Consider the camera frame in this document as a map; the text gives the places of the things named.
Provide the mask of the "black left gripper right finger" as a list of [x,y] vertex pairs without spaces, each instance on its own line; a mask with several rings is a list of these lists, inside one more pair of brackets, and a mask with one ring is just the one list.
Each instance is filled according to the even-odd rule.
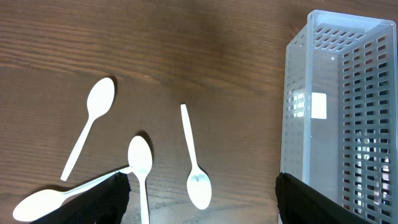
[[281,172],[275,180],[277,207],[283,223],[290,224],[370,224],[339,206],[293,175]]

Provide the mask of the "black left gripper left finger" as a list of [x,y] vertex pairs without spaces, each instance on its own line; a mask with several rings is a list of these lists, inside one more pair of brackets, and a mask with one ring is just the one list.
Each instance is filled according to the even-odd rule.
[[117,173],[31,224],[119,224],[130,191],[128,176]]

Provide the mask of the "white spoon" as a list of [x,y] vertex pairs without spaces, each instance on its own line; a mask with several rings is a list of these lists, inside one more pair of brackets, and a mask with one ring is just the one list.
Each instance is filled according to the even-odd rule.
[[128,148],[128,163],[139,181],[141,223],[149,224],[149,207],[146,192],[146,178],[152,169],[153,158],[150,146],[142,136],[134,136]]
[[195,153],[192,127],[185,103],[180,105],[183,131],[187,143],[188,153],[192,163],[192,169],[187,178],[187,192],[190,200],[200,210],[208,208],[211,197],[212,187],[209,176],[199,167]]
[[22,200],[15,207],[12,216],[20,222],[32,222],[60,208],[67,198],[86,192],[112,175],[117,173],[130,174],[131,172],[132,168],[127,166],[64,192],[52,189],[40,190]]
[[87,98],[88,120],[77,139],[70,156],[65,164],[60,180],[66,181],[71,174],[81,150],[88,137],[94,121],[100,116],[106,114],[111,108],[115,97],[115,85],[111,78],[106,77],[98,81],[90,90]]

